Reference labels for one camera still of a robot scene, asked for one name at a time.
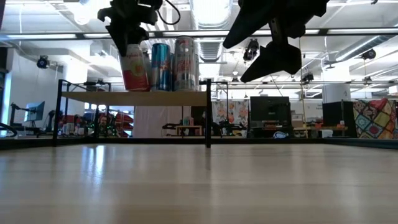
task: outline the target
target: shelf board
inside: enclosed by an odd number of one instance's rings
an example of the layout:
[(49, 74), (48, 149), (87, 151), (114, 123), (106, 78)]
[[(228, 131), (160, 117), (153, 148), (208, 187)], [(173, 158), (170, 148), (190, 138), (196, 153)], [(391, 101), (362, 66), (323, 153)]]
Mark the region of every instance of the shelf board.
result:
[(111, 106), (206, 106), (206, 92), (63, 92), (69, 99)]

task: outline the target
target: wooden floor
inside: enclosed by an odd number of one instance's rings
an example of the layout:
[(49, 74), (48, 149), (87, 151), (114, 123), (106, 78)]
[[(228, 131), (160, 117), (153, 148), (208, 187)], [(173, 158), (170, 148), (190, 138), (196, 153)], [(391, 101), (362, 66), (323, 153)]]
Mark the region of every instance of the wooden floor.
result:
[(332, 145), (0, 152), (0, 223), (398, 223), (398, 151)]

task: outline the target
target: white pillar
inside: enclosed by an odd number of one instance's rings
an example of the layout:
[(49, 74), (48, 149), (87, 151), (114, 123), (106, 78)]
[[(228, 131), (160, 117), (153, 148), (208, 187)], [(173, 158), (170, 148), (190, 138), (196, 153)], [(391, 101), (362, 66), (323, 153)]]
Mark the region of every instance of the white pillar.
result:
[[(77, 59), (71, 59), (66, 65), (63, 66), (63, 78), (71, 83), (84, 83), (87, 81), (87, 71), (88, 66), (83, 62), (78, 61)], [(70, 86), (69, 91), (86, 91), (82, 88), (75, 88), (75, 86)], [(65, 114), (65, 99), (62, 99), (61, 110)], [(83, 116), (85, 113), (85, 102), (80, 102), (76, 100), (69, 99), (68, 101), (68, 111), (67, 115), (75, 115), (78, 114)]]
[[(335, 65), (336, 68), (325, 69), (322, 73), (323, 81), (350, 81), (349, 66)], [(349, 84), (331, 84), (323, 86), (323, 103), (351, 101), (351, 88)]]

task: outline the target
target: can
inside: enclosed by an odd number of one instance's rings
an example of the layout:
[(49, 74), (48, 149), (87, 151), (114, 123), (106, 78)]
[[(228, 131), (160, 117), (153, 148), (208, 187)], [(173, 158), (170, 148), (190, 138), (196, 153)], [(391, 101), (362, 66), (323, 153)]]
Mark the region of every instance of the can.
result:
[(152, 46), (152, 91), (171, 91), (170, 46), (157, 43)]
[(200, 91), (200, 85), (199, 85), (199, 55), (195, 54), (195, 90)]
[(124, 88), (128, 91), (147, 91), (149, 82), (144, 56), (138, 44), (129, 44), (127, 54), (121, 57)]
[(148, 78), (148, 84), (149, 84), (147, 91), (149, 91), (150, 90), (150, 81), (152, 79), (152, 65), (150, 63), (148, 50), (147, 49), (142, 50), (142, 54), (144, 55), (144, 65), (145, 65), (145, 70), (147, 72), (147, 78)]
[(171, 84), (172, 91), (174, 91), (174, 73), (175, 73), (175, 55), (173, 53), (170, 54), (170, 74), (171, 74)]
[(192, 37), (175, 40), (175, 91), (195, 91), (195, 42)]

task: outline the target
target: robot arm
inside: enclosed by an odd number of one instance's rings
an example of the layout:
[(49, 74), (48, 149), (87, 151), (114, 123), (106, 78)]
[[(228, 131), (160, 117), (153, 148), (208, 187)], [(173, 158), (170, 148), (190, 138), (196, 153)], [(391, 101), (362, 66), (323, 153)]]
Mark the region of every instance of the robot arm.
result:
[[(178, 9), (169, 0), (166, 1), (180, 16)], [(154, 26), (157, 22), (156, 13), (162, 4), (163, 0), (112, 0), (111, 7), (98, 11), (99, 20), (104, 22), (105, 17), (111, 19), (106, 29), (122, 57), (126, 56), (128, 44), (140, 44), (143, 40), (149, 39), (148, 32), (140, 27), (141, 22)], [(180, 18), (173, 23), (163, 20), (168, 25), (174, 25), (179, 21)]]

